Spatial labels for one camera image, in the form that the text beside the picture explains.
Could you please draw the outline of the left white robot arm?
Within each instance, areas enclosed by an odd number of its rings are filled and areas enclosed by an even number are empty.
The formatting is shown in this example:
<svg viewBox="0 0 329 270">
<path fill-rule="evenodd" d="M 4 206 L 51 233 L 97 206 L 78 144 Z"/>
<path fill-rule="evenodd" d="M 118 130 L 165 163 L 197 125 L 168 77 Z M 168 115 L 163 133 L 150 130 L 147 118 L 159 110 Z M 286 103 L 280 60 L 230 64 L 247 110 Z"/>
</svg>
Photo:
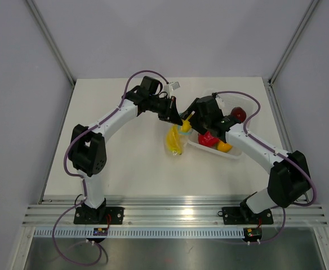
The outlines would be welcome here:
<svg viewBox="0 0 329 270">
<path fill-rule="evenodd" d="M 152 89 L 137 85 L 129 92 L 125 91 L 121 103 L 95 124 L 90 127 L 78 124 L 73 128 L 63 161 L 64 170 L 67 175 L 82 180 L 82 208 L 94 224 L 101 223 L 106 217 L 102 181 L 97 176 L 107 162 L 106 144 L 126 123 L 146 111 L 157 114 L 161 121 L 182 125 L 176 97 L 160 97 Z"/>
</svg>

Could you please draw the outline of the yellow banana bunch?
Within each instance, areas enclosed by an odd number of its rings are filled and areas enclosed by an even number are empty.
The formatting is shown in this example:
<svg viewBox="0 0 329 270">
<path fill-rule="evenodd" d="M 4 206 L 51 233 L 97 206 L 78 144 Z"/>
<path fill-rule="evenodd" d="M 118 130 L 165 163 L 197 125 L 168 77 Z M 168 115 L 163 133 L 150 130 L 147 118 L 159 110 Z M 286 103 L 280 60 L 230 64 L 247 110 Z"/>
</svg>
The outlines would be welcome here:
<svg viewBox="0 0 329 270">
<path fill-rule="evenodd" d="M 185 136 L 180 131 L 181 126 L 173 125 L 166 134 L 165 145 L 174 156 L 184 152 Z"/>
</svg>

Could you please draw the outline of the yellow mango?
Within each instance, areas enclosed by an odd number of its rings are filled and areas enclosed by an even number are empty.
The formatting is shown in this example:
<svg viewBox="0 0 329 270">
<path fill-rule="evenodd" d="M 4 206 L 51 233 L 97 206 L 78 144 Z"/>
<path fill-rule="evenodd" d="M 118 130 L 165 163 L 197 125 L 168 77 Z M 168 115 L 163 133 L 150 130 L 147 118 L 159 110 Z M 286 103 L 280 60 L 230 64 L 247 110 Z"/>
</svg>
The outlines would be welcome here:
<svg viewBox="0 0 329 270">
<path fill-rule="evenodd" d="M 192 126 L 189 121 L 192 116 L 193 116 L 193 113 L 191 113 L 189 116 L 187 116 L 185 119 L 183 119 L 183 124 L 180 128 L 180 131 L 182 133 L 191 133 L 192 132 Z"/>
</svg>

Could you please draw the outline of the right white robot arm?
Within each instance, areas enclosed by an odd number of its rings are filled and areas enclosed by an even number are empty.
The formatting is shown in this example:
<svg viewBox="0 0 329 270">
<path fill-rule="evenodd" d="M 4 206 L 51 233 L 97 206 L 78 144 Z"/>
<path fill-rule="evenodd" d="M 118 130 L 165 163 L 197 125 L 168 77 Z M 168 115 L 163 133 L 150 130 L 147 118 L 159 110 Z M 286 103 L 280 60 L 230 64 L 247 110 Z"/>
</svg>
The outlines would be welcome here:
<svg viewBox="0 0 329 270">
<path fill-rule="evenodd" d="M 278 149 L 251 133 L 245 121 L 234 115 L 224 115 L 215 93 L 196 98 L 180 117 L 188 120 L 198 133 L 210 132 L 242 150 L 268 173 L 267 188 L 240 203 L 239 215 L 246 223 L 254 222 L 262 212 L 273 207 L 288 207 L 311 189 L 312 180 L 304 154 Z"/>
</svg>

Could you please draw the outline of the clear zip top bag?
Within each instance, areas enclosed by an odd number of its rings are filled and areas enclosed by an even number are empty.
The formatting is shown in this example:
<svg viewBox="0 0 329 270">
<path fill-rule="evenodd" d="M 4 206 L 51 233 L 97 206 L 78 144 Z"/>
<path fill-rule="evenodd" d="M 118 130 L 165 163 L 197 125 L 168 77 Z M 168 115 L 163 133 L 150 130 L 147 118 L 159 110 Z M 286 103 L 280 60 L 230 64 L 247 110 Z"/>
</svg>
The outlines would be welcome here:
<svg viewBox="0 0 329 270">
<path fill-rule="evenodd" d="M 192 131 L 187 121 L 184 121 L 182 125 L 172 125 L 164 137 L 166 151 L 173 156 L 182 155 Z"/>
</svg>

